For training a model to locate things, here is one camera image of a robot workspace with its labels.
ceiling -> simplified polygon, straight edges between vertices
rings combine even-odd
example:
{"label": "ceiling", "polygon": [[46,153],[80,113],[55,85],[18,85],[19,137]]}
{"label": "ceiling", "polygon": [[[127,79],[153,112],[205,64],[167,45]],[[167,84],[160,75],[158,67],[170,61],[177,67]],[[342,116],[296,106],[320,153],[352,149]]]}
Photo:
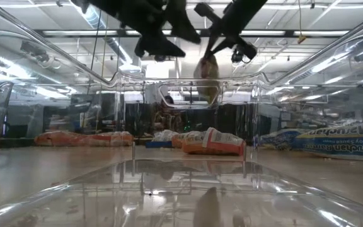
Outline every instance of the ceiling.
{"label": "ceiling", "polygon": [[[222,10],[229,1],[207,1],[221,16]],[[197,1],[189,1],[187,13],[196,29],[210,26],[210,22],[201,18],[192,9]],[[351,30],[363,22],[363,0],[316,0],[314,9],[310,8],[311,1],[268,0],[267,4],[249,22],[248,30]],[[61,0],[63,7],[58,7],[55,0],[12,0],[0,1],[0,6],[17,19],[34,30],[90,30],[91,25],[85,20],[79,10],[67,0]],[[108,29],[119,29],[116,19],[101,14]],[[93,70],[110,79],[118,70],[118,58],[102,38],[48,38],[53,44],[75,57],[79,62],[92,66],[92,56],[95,49]],[[134,55],[137,37],[116,38],[124,52],[135,62],[140,62]],[[169,77],[193,77],[193,71],[198,60],[203,56],[207,38],[202,39],[201,45],[188,43],[181,39],[169,38],[178,44],[185,52],[186,58],[181,62],[180,74],[176,75],[170,69]],[[245,38],[258,47],[259,54],[249,64],[232,64],[232,50],[223,50],[216,54],[222,77],[241,76],[258,71],[265,72],[273,79],[284,74],[300,62],[317,53],[336,38],[307,38],[297,44],[297,38]]]}

blue package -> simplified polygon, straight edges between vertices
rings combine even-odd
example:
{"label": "blue package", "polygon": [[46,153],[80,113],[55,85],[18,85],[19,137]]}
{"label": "blue package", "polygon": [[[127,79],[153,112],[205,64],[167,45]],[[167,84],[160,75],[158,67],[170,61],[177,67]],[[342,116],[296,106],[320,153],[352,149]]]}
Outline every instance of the blue package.
{"label": "blue package", "polygon": [[278,150],[292,149],[295,137],[307,131],[306,129],[282,129],[260,137],[259,145]]}
{"label": "blue package", "polygon": [[152,141],[145,144],[146,148],[172,148],[171,141]]}
{"label": "blue package", "polygon": [[363,124],[316,129],[297,136],[294,147],[329,158],[363,160]]}

warehouse ceiling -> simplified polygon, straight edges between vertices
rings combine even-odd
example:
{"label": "warehouse ceiling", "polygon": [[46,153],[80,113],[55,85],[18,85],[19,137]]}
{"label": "warehouse ceiling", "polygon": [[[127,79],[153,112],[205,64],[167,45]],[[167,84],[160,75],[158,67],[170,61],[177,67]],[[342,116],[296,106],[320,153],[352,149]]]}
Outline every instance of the warehouse ceiling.
{"label": "warehouse ceiling", "polygon": [[[229,1],[210,0],[207,2],[221,16],[222,10]],[[208,28],[210,22],[201,18],[193,10],[196,3],[197,1],[188,2],[188,16],[196,29]],[[71,30],[94,30],[94,28],[91,23],[88,23],[85,15],[82,15],[79,9],[69,1],[60,0],[58,4],[61,7],[57,5],[56,0],[0,1],[0,7],[88,67],[92,67],[92,56],[95,50],[93,70],[98,74],[103,74],[104,78],[110,79],[118,71],[118,66],[122,65],[117,54],[103,40],[104,36],[111,38],[111,33],[99,33],[103,38],[96,38],[91,35],[96,34],[96,30],[93,33],[87,31],[89,36],[83,31],[78,36],[69,37],[67,34]],[[101,21],[110,31],[119,29],[118,21],[108,17],[105,13],[101,14]],[[246,27],[246,34],[249,35],[245,39],[258,47],[258,55],[248,64],[242,62],[232,64],[230,60],[232,50],[227,49],[217,53],[221,76],[242,76],[263,71],[269,78],[276,78],[361,22],[363,22],[363,0],[301,1],[300,5],[295,0],[269,0]],[[312,30],[315,38],[311,38],[313,36],[310,34],[309,38],[298,44],[297,37],[269,35],[257,38],[255,35],[258,33],[256,30],[299,31],[300,24],[303,30]],[[121,46],[121,54],[129,57],[133,65],[144,67],[152,62],[147,59],[139,61],[135,57],[134,47],[137,37],[119,38],[114,35],[113,38]],[[171,68],[169,77],[191,78],[198,60],[203,56],[207,38],[202,39],[201,45],[191,44],[173,37],[169,37],[169,39],[178,44],[187,55],[184,59],[178,59],[180,62],[179,74],[175,72],[174,65],[168,64]]]}

overhead beam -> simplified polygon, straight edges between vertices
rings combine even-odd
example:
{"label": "overhead beam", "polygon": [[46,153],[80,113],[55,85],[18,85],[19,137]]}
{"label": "overhead beam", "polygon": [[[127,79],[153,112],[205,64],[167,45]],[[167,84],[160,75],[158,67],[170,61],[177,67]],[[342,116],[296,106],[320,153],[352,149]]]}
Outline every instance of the overhead beam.
{"label": "overhead beam", "polygon": [[[140,37],[135,30],[35,30],[44,38],[117,38]],[[302,34],[307,38],[340,38],[348,30],[303,30]],[[170,30],[163,30],[167,37],[173,37]],[[201,37],[209,37],[208,29],[197,29]],[[298,38],[301,32],[298,30],[243,30],[244,38]]]}

